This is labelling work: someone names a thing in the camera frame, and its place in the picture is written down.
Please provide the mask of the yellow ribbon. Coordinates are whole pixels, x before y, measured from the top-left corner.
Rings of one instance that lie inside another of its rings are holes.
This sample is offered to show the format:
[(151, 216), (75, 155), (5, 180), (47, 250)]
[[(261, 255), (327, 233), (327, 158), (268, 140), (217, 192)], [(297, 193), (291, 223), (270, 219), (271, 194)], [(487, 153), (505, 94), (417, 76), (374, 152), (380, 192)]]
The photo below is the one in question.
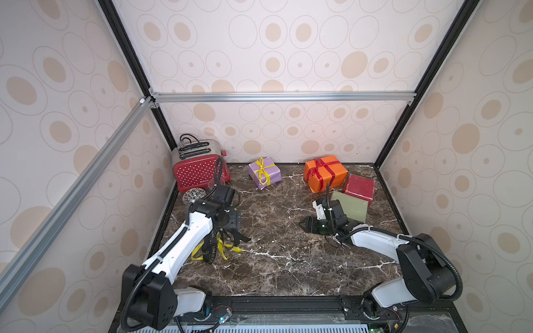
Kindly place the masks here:
[(191, 261), (203, 261), (208, 264), (212, 264), (216, 257), (220, 255), (224, 260), (228, 260), (225, 251), (231, 251), (234, 253), (241, 253), (242, 249), (234, 246), (233, 244), (227, 244), (219, 233), (217, 235), (216, 244), (208, 244), (206, 239), (202, 240), (192, 251), (190, 255)]
[(259, 160), (255, 161), (255, 164), (258, 166), (258, 170), (254, 171), (254, 173), (258, 177), (259, 183), (261, 185), (270, 185), (271, 176), (267, 172), (267, 169), (272, 168), (276, 165), (274, 163), (266, 164), (264, 158), (260, 158)]

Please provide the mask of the green gift box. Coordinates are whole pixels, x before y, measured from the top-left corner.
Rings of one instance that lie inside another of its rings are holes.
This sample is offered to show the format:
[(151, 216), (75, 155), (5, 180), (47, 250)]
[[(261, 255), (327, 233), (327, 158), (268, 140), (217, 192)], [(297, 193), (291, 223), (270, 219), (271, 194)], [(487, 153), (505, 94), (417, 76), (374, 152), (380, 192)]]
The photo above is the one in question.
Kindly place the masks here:
[(338, 200), (344, 214), (349, 221), (357, 221), (360, 223), (366, 222), (367, 210), (369, 202), (361, 198), (350, 196), (348, 194), (334, 191), (331, 195), (331, 199)]

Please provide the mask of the dark red gift box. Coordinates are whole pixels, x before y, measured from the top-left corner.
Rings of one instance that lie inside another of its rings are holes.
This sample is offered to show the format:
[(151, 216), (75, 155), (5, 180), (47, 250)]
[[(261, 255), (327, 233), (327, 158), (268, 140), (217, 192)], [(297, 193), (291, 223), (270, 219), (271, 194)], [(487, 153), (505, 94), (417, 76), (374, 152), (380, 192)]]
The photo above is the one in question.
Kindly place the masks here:
[(343, 192), (367, 201), (368, 205), (371, 205), (374, 199), (375, 186), (374, 180), (350, 173), (344, 183)]

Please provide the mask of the purple gift box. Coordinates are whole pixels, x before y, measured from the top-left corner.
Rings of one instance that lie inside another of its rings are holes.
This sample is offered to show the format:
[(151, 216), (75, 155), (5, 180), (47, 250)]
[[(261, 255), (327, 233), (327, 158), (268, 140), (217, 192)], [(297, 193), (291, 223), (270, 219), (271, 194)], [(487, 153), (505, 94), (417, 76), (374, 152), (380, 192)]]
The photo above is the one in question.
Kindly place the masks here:
[(259, 158), (248, 165), (248, 174), (259, 190), (283, 180), (280, 168), (271, 158)]

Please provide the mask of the black ribbon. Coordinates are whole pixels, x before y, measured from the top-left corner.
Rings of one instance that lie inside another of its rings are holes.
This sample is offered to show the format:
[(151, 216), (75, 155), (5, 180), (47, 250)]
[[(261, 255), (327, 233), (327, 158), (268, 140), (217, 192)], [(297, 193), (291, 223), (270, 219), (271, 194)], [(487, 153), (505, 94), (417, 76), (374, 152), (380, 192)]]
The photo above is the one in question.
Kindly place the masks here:
[(204, 262), (212, 264), (217, 255), (220, 254), (224, 260), (227, 260), (228, 258), (225, 254), (226, 249), (240, 253), (242, 250), (239, 245), (250, 241), (250, 237), (247, 237), (236, 230), (212, 230), (204, 239), (204, 243), (201, 247), (203, 253), (202, 259)]

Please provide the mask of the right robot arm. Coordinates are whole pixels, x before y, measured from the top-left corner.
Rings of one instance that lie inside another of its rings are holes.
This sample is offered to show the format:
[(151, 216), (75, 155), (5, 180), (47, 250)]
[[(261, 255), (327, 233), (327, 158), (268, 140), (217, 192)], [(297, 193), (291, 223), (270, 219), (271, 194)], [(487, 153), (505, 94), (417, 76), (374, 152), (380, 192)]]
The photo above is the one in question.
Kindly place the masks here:
[(340, 201), (326, 195), (314, 201), (315, 216), (307, 216), (299, 227), (310, 234), (334, 237), (337, 243), (366, 248), (392, 259), (402, 276), (365, 291), (361, 308), (370, 319), (401, 303), (456, 301), (464, 285), (459, 270), (428, 234), (393, 233), (359, 221), (351, 221)]

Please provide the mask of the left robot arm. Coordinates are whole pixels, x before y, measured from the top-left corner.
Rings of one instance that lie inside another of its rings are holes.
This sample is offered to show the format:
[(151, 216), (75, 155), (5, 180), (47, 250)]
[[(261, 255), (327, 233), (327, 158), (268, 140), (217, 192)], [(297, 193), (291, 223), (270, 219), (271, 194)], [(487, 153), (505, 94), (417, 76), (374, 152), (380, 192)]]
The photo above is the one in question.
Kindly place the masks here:
[(199, 287), (174, 289), (173, 284), (194, 251), (201, 250), (203, 260), (212, 262), (218, 251), (227, 247), (236, 250), (250, 241), (240, 232), (241, 215), (232, 204), (235, 190), (221, 183), (225, 166), (219, 156), (212, 189), (187, 205), (184, 222), (160, 250), (123, 273), (119, 327), (124, 332), (144, 327), (162, 330), (177, 316), (210, 313), (208, 291)]

